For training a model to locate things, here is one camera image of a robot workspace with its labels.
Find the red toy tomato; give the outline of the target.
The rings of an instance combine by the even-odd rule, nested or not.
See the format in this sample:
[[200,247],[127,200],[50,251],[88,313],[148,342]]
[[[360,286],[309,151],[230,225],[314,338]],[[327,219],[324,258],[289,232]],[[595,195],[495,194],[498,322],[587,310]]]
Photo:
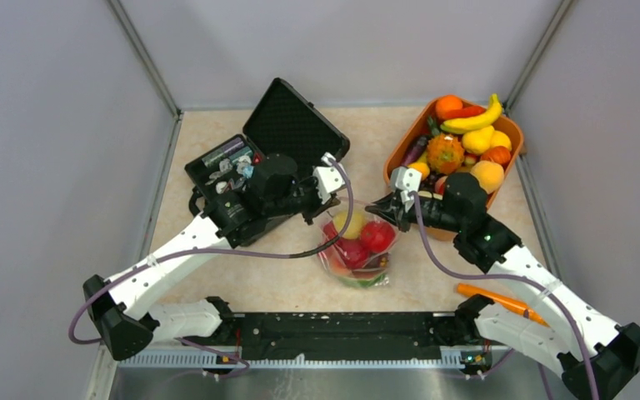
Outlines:
[[329,241],[338,235],[338,230],[335,228],[334,223],[330,221],[322,226],[322,234],[323,237]]

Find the clear zip top bag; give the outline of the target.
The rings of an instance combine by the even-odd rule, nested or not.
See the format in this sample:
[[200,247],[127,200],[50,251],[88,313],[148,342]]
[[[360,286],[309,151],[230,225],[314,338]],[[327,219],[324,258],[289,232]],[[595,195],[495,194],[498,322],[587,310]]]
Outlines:
[[351,288],[372,288],[389,283],[391,251],[399,231],[389,222],[365,210],[364,201],[340,199],[340,204],[327,210],[319,219],[323,245],[337,241],[322,250],[317,258],[324,270]]

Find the red toy bell pepper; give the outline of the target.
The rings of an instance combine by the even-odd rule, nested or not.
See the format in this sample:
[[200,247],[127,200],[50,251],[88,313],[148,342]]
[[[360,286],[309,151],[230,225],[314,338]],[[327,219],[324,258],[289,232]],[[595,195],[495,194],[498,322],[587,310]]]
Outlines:
[[345,266],[351,270],[363,268],[368,262],[371,253],[358,240],[347,240],[340,238],[334,243],[340,258]]

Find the toy watermelon slice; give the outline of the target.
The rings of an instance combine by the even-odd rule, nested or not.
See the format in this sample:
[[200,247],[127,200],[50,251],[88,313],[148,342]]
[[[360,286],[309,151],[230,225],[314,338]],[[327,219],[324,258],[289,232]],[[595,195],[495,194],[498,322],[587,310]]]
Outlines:
[[353,270],[347,276],[338,276],[337,280],[350,288],[372,288],[389,283],[388,274],[381,271]]

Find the red toy apple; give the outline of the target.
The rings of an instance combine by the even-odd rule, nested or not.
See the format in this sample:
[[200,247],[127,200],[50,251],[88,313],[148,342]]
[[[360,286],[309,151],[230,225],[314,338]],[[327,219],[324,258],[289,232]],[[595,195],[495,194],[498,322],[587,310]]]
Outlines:
[[393,244],[396,233],[391,224],[368,222],[360,233],[361,244],[372,253],[384,253]]

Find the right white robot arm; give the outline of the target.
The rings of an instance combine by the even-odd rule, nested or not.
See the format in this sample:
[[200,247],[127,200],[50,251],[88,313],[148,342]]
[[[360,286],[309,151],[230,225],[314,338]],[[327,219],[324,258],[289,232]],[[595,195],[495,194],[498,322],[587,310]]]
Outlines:
[[439,196],[420,193],[419,183],[416,170],[395,169],[392,192],[367,211],[403,232],[417,226],[454,233],[454,247],[478,267],[480,279],[501,281],[540,317],[534,322],[473,296],[456,312],[457,336],[465,343],[484,338],[509,346],[557,374],[576,398],[615,398],[640,372],[640,326],[603,315],[549,272],[488,213],[488,194],[472,174],[450,175]]

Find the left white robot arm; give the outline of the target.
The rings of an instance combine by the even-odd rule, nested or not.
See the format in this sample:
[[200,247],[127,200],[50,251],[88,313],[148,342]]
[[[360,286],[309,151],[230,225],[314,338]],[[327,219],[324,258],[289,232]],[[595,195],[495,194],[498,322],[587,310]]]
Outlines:
[[206,337],[224,344],[233,336],[234,323],[223,309],[205,300],[194,304],[161,306],[166,292],[217,255],[264,258],[243,246],[256,240],[272,223],[300,214],[307,224],[338,204],[337,193],[351,184],[343,166],[325,153],[319,166],[304,179],[295,161],[281,154],[244,165],[239,188],[205,202],[202,211],[174,238],[131,267],[112,275],[93,275],[82,285],[85,303],[76,312],[68,335],[80,343],[74,330],[87,314],[99,338],[116,361],[129,359],[151,343],[181,337]]

